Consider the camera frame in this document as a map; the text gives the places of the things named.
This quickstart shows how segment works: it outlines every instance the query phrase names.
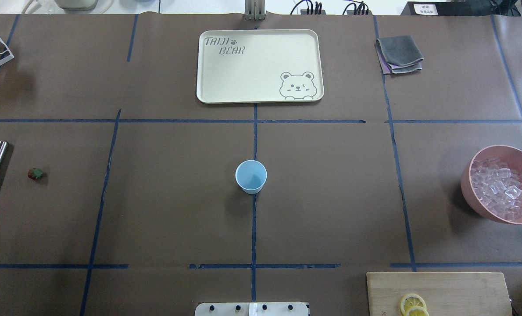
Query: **gray cloth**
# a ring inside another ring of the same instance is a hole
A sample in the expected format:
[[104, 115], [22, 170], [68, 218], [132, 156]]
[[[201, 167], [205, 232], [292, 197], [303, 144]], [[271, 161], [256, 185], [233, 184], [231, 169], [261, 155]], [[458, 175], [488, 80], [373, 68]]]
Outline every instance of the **gray cloth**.
[[403, 74], [423, 69], [423, 54], [411, 35], [378, 38], [376, 50], [389, 68], [387, 73]]

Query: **brown table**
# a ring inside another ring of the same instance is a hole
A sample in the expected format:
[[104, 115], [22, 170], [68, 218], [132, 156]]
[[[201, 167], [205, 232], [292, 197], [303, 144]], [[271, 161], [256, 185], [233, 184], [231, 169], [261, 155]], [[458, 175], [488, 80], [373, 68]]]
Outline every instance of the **brown table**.
[[[199, 35], [253, 28], [318, 34], [320, 102], [197, 100]], [[375, 39], [403, 34], [423, 71], [384, 79]], [[0, 315], [365, 315], [367, 271], [412, 270], [504, 272], [522, 311], [522, 226], [459, 187], [479, 149], [522, 150], [522, 18], [0, 15], [0, 35]], [[233, 178], [251, 158], [256, 196]]]

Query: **bowl of ice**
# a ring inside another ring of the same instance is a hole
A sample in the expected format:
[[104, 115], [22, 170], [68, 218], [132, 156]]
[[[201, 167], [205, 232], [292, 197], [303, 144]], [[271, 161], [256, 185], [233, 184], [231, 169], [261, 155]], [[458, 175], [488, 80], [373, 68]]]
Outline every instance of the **bowl of ice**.
[[522, 150], [504, 145], [480, 150], [464, 169], [460, 186], [481, 216], [522, 224]]

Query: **blue cup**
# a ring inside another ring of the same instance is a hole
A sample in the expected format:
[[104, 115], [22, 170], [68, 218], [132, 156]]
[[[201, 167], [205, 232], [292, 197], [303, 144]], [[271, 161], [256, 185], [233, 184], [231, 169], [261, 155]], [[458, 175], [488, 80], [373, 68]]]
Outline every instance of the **blue cup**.
[[257, 160], [246, 160], [236, 169], [236, 182], [247, 194], [259, 192], [267, 180], [265, 166]]

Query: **lemon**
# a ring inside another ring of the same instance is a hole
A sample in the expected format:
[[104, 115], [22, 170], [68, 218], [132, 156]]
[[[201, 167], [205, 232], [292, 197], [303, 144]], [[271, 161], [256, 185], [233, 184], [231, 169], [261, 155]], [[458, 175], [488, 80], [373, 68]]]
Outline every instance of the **lemon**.
[[425, 312], [427, 311], [427, 304], [425, 304], [425, 300], [423, 300], [423, 298], [417, 294], [409, 293], [406, 296], [404, 296], [400, 301], [401, 314], [405, 315], [405, 313], [409, 309], [413, 308], [414, 306], [423, 308], [423, 310], [425, 310]]
[[405, 312], [404, 316], [429, 316], [429, 313], [421, 306], [413, 306]]

